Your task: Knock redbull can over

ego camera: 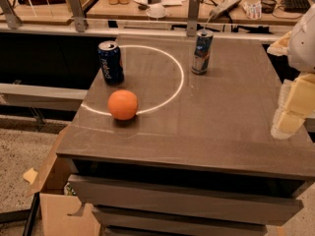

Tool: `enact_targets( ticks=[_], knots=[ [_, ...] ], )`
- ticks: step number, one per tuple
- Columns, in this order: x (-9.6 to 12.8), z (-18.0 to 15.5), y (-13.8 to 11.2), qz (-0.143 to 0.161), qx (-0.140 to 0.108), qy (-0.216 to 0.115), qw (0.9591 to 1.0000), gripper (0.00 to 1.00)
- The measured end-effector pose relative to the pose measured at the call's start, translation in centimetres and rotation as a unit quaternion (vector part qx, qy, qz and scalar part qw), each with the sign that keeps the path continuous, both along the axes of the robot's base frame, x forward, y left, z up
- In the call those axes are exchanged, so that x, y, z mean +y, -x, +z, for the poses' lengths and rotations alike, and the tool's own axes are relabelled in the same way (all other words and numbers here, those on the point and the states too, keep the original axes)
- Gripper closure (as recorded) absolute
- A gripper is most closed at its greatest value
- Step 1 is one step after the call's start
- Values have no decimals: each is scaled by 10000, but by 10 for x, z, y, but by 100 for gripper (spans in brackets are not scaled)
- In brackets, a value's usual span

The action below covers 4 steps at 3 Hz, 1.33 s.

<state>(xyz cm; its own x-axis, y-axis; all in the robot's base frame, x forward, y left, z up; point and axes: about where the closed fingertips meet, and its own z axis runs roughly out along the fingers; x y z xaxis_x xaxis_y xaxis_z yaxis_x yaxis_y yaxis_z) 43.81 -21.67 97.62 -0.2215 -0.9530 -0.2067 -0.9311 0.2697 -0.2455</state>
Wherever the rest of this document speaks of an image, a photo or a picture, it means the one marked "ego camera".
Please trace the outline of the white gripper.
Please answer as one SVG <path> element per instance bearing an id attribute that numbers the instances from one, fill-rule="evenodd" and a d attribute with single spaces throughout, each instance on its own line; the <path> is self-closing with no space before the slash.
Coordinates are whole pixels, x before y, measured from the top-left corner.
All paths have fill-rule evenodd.
<path id="1" fill-rule="evenodd" d="M 271 135 L 285 140 L 292 137 L 315 111 L 315 5 L 302 16 L 292 32 L 272 43 L 267 52 L 288 57 L 288 64 L 301 73 L 293 81 L 284 80 Z"/>

